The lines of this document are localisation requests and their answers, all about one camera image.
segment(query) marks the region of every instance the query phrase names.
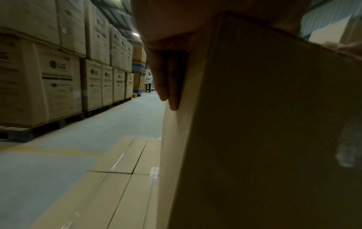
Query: yellow floor line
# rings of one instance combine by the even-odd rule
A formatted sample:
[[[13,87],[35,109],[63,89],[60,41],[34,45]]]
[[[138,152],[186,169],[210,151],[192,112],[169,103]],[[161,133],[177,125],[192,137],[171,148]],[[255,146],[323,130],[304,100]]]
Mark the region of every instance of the yellow floor line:
[[[31,145],[20,145],[12,148],[6,148],[6,152],[19,152],[19,153],[40,153],[40,154],[57,154],[57,155],[66,155],[66,156],[80,156],[80,157],[99,157],[104,152],[89,152],[82,150],[73,150],[73,149],[45,149],[38,148]]]

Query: ceiling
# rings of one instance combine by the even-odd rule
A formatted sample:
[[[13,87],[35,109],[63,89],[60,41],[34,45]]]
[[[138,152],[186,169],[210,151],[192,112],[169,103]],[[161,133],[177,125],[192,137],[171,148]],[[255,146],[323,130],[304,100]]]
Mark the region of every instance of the ceiling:
[[[137,32],[130,0],[91,0],[105,15],[109,23],[116,27],[125,38],[140,40],[132,32]]]

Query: warehouse wall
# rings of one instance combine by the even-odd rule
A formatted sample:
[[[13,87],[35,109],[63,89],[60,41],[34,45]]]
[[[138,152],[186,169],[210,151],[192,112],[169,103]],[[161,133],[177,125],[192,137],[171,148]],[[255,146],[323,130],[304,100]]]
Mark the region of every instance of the warehouse wall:
[[[306,13],[302,20],[301,36],[307,37],[314,30],[339,21],[349,15],[362,15],[362,0],[333,0]]]

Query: warehouse floor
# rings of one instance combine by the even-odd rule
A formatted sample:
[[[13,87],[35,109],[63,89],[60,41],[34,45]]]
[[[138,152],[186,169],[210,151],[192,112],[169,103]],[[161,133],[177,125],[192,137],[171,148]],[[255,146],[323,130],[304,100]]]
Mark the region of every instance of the warehouse floor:
[[[28,229],[122,136],[159,138],[165,104],[143,93],[29,143],[0,141],[0,228]]]

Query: finger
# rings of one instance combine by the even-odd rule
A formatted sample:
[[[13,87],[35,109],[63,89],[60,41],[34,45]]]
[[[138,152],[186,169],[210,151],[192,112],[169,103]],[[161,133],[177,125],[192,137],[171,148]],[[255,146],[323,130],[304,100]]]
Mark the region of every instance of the finger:
[[[183,84],[185,67],[186,67],[186,51],[168,51],[167,52],[167,73],[169,83],[169,104],[170,109],[175,111],[178,109],[181,87]]]
[[[146,53],[158,96],[162,101],[166,101],[169,98],[166,53],[153,49],[146,49]]]

